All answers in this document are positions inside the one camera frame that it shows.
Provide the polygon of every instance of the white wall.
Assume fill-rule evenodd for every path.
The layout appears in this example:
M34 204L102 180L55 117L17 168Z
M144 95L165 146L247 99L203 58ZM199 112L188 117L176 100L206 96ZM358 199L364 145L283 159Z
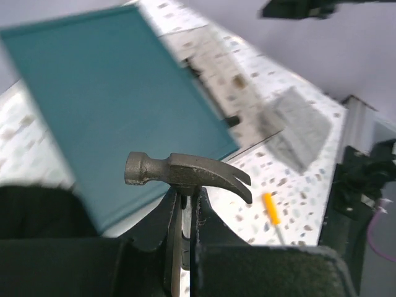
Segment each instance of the white wall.
M396 122L396 3L343 4L328 20L258 19L267 0L183 0L337 98Z

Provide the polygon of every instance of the teal board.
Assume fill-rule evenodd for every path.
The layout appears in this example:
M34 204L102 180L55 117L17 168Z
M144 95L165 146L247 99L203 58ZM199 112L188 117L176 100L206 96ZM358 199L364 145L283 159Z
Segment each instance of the teal board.
M100 231L168 186L124 184L130 151L221 160L238 146L135 6L1 31Z

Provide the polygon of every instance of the hammer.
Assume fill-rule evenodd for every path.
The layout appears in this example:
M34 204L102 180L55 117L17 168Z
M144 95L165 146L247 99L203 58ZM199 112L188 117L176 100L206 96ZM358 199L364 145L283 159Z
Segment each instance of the hammer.
M163 181L185 197L182 209L182 231L189 239L191 229L191 197L202 186L220 187L239 195L247 204L252 194L243 184L251 185L248 174L221 161L181 153L171 153L164 160L152 159L146 153L129 153L125 166L125 183L144 185Z

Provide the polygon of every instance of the hammer head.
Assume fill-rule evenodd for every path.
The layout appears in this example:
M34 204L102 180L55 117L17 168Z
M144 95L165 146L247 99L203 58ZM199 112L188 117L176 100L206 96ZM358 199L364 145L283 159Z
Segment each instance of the hammer head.
M250 186L250 176L209 158L172 153L167 159L157 160L146 153L131 152L125 166L125 183L143 185L148 181L163 181L176 188L220 187L252 203L252 194L242 183Z

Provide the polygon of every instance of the yellow object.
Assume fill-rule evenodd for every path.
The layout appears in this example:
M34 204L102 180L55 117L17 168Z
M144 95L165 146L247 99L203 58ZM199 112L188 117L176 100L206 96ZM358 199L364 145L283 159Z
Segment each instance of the yellow object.
M271 193L265 193L262 196L262 200L264 202L265 208L268 211L268 215L269 215L269 217L271 219L272 224L274 226L279 225L280 224L280 219L278 217L277 208L276 208L275 204L273 203Z

